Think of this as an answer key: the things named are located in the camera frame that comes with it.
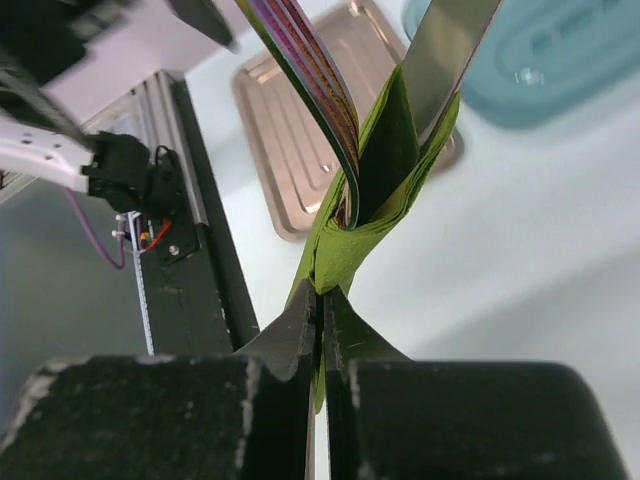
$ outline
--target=green cloth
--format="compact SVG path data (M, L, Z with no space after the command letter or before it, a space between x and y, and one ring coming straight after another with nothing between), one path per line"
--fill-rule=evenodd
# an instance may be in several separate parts
M429 88L428 82L425 82L425 88ZM326 293L338 285L345 294L349 292L358 267L411 208L429 170L451 136L459 106L458 94L445 114L427 153L416 163L411 174L389 197L371 222L354 230L344 230L338 226L334 212L342 198L345 178L342 172L336 175L305 244L289 299L300 282L306 278L311 280L318 294ZM364 162L394 161L398 155L413 155L414 160L419 155L418 140L400 66L395 68L383 87L362 127L360 137L362 165ZM324 400L324 362L319 375L316 385L316 410L320 409Z

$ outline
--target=wire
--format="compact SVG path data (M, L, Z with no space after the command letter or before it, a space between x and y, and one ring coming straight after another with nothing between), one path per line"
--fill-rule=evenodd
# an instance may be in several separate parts
M158 242L162 239L162 237L164 237L165 234L169 231L170 228L171 228L171 221L170 220L165 220L164 221L164 226L162 227L162 230L160 230L160 233L158 233L158 235L156 235L156 238L153 239L153 242L151 242L151 245L149 245L143 251L144 252L148 252L153 247L155 247L158 244Z
M67 198L69 199L69 202L71 203L71 206L73 207L78 220L80 221L80 225L82 225L82 229L91 242L91 245L93 245L93 248L95 248L96 252L98 252L98 254L113 268L115 268L116 270L122 270L125 266L124 239L122 238L122 235L120 235L118 238L118 252L120 255L120 260L116 261L113 259L113 257L111 257L111 255L109 255L102 243L100 243L100 240L98 239L96 233L93 230L93 227L91 226L91 223L89 222L87 214L80 206L80 203L78 202L75 194L68 188L63 188L63 190Z

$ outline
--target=rose gold tray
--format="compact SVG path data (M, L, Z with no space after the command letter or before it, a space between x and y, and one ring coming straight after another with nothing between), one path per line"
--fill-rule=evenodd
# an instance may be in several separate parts
M314 21L343 75L361 122L406 49L378 7L358 0ZM303 239L339 168L320 127L265 51L236 74L233 91L276 232ZM454 136L438 159L456 157Z

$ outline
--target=purple cable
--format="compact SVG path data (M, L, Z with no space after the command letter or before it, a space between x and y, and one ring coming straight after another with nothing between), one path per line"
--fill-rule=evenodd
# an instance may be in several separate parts
M84 212L84 210L80 206L80 203L78 202L78 199L76 198L75 194L68 188L63 188L63 190L64 190L64 193L67 195L67 198L71 202L71 206L73 207L73 210L76 212L76 215L78 216L78 220L80 220L82 229L87 234L87 238L91 242L91 245L93 245L93 248L95 248L96 252L98 252L98 254L113 268L115 268L116 270L122 270L125 265L124 238L122 236L118 238L118 249L120 252L120 261L116 262L111 257L111 255L109 255L109 253L104 248L102 243L100 243L100 240L98 239L96 233L93 231L93 228L91 227L91 223L89 222L89 218L87 217L87 214Z

